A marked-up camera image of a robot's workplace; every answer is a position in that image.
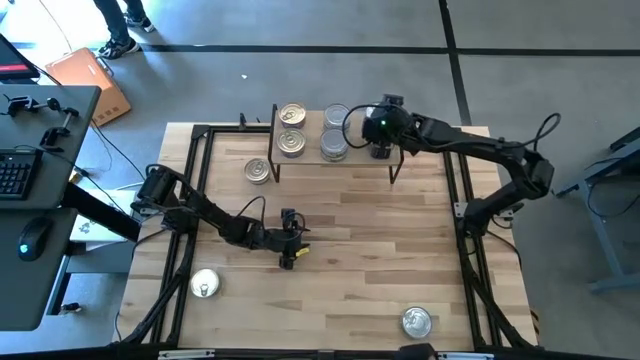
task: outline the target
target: keyboard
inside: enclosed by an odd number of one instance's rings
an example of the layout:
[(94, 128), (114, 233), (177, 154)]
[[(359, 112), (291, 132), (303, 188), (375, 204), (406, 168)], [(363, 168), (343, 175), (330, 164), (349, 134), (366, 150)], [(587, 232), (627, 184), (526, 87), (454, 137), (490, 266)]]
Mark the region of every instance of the keyboard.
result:
[(24, 200), (42, 159), (39, 149), (0, 149), (0, 200)]

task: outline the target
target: black desk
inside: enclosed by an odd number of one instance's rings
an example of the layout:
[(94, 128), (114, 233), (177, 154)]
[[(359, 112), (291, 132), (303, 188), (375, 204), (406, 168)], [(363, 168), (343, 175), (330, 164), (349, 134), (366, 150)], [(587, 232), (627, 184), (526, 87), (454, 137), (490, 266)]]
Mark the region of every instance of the black desk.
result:
[[(64, 149), (57, 154), (75, 163), (100, 95), (98, 87), (0, 85), (0, 94), (28, 95), (39, 103), (53, 97), (62, 107), (78, 110), (80, 116), (68, 127), (70, 135), (56, 144)], [(0, 96), (0, 111), (6, 104)], [(64, 114), (48, 108), (37, 114), (23, 111), (13, 118), (2, 116), (0, 148), (38, 147), (44, 131), (62, 126), (64, 119)], [(136, 221), (69, 183), (72, 168), (69, 162), (44, 153), (27, 200), (0, 201), (0, 331), (33, 330), (40, 324), (78, 213), (132, 241), (138, 238)], [(45, 213), (55, 224), (44, 253), (33, 262), (23, 262), (17, 253), (18, 236), (25, 224)]]

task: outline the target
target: concrete floor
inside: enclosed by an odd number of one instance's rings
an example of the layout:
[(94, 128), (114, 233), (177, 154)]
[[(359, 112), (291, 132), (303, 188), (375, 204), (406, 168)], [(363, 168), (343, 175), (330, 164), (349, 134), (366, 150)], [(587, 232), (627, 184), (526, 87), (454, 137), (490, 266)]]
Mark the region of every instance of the concrete floor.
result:
[[(39, 64), (67, 51), (37, 3), (17, 3), (0, 25), (5, 36), (14, 42), (37, 43), (37, 49), (24, 53)], [(44, 3), (72, 47), (108, 37), (90, 1)], [(437, 0), (144, 3), (158, 32), (134, 36), (147, 44), (446, 45)], [(459, 47), (640, 48), (640, 3), (632, 0), (448, 0), (448, 4)], [(85, 16), (71, 15), (70, 8)], [(540, 143), (541, 152), (556, 167), (554, 185), (560, 186), (603, 156), (610, 142), (638, 126), (637, 60), (461, 56), (460, 63), (471, 121), (489, 126), (494, 136), (526, 140), (546, 115), (563, 114), (560, 127)], [(274, 102), (301, 101), (309, 108), (322, 108), (332, 102), (355, 105), (375, 101), (382, 93), (398, 93), (412, 111), (461, 123), (447, 55), (146, 52), (110, 64), (133, 111), (104, 132), (139, 166), (156, 160), (167, 122), (236, 121), (240, 112), (249, 119), (266, 120)], [(104, 171), (108, 157), (91, 133), (79, 165), (97, 168), (96, 180), (106, 188), (139, 181), (129, 164), (112, 153), (113, 167)], [(610, 198), (624, 194), (612, 191)], [(613, 230), (627, 237), (635, 233), (625, 219), (638, 215), (634, 209), (617, 219)], [(640, 358), (636, 350), (640, 289), (603, 295), (587, 289), (587, 282), (609, 272), (584, 206), (574, 196), (563, 200), (548, 196), (518, 213), (514, 232), (529, 300), (541, 317), (541, 344), (558, 351)], [(620, 249), (627, 266), (640, 263), (640, 246), (625, 244)], [(30, 333), (2, 333), (0, 352), (107, 344), (124, 285), (123, 276), (74, 277), (67, 299), (85, 304), (87, 311), (46, 317)]]

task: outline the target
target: jeans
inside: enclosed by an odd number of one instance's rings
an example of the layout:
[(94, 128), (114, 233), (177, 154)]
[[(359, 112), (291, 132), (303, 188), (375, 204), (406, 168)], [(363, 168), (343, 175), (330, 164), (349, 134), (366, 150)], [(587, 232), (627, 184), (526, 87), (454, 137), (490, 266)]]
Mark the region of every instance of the jeans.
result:
[[(111, 40), (121, 45), (126, 45), (130, 41), (127, 23), (118, 2), (116, 0), (93, 0), (96, 7), (102, 12), (107, 28), (111, 33)], [(125, 0), (127, 3), (127, 13), (134, 20), (141, 20), (147, 17), (144, 13), (141, 0)]]

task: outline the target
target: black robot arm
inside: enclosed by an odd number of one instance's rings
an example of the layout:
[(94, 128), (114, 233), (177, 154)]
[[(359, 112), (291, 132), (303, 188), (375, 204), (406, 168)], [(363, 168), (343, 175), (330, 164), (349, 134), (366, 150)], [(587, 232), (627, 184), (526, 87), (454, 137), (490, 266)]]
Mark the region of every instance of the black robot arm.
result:
[[(178, 182), (182, 184), (183, 199), (175, 195)], [(139, 200), (131, 208), (141, 214), (148, 209), (164, 213), (165, 228), (186, 233), (197, 226), (194, 220), (203, 220), (218, 229), (220, 237), (231, 245), (281, 253), (280, 267), (286, 270), (293, 269), (301, 250), (309, 246), (302, 243), (302, 233), (307, 231), (304, 217), (294, 209), (282, 209), (282, 228), (265, 229), (263, 219), (227, 213), (191, 187), (182, 174), (163, 165), (150, 165), (150, 170), (148, 167), (147, 179), (137, 197)]]
[[(465, 133), (444, 121), (410, 114), (402, 105), (402, 97), (385, 95), (365, 117), (362, 137), (379, 147), (395, 144), (412, 155), (421, 151), (460, 153), (500, 164), (509, 172), (510, 183), (484, 199), (468, 202), (463, 221), (466, 232), (484, 235), (492, 216), (523, 199), (538, 199), (549, 192), (554, 169), (535, 151), (535, 144), (558, 125), (559, 114), (545, 120), (546, 124), (556, 119), (546, 133), (539, 131), (536, 139), (520, 143)], [(527, 149), (529, 143), (534, 143), (534, 150)]]

